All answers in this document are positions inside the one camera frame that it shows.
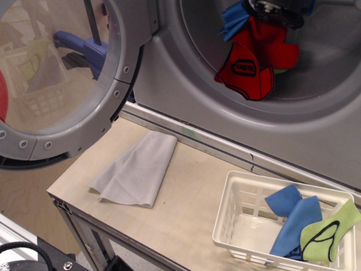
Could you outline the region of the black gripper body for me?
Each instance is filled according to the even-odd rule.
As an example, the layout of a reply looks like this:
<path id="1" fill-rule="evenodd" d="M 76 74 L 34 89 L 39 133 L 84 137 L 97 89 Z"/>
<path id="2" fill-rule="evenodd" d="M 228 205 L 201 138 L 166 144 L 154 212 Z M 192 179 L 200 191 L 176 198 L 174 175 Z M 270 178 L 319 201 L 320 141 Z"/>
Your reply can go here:
<path id="1" fill-rule="evenodd" d="M 264 21 L 278 21 L 292 29 L 301 28 L 304 23 L 305 1 L 243 1 L 246 12 Z"/>

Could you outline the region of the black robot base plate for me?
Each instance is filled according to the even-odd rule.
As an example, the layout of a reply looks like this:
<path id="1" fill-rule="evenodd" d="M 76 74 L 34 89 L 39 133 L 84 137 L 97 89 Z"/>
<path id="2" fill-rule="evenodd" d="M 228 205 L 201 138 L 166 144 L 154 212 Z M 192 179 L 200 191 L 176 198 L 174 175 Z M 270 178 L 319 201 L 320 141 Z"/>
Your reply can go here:
<path id="1" fill-rule="evenodd" d="M 73 254 L 65 254 L 39 237 L 1 238 L 1 270 L 86 270 Z"/>

